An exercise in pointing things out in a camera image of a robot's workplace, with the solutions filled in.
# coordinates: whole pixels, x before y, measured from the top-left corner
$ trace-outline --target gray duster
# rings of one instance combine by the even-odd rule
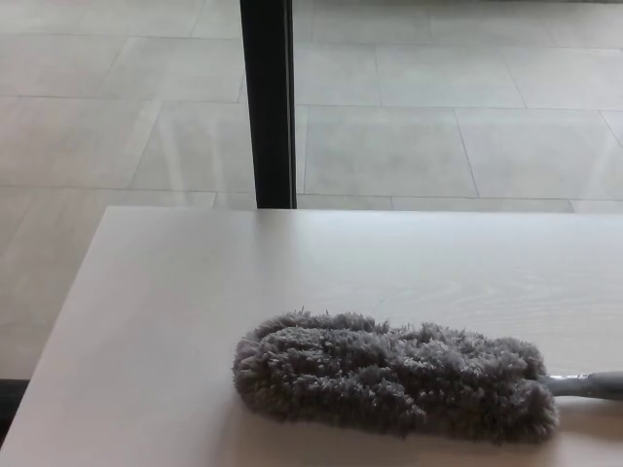
[[[537,443],[558,424],[533,345],[424,323],[390,328],[359,314],[293,312],[238,344],[245,405],[279,421],[406,436]]]

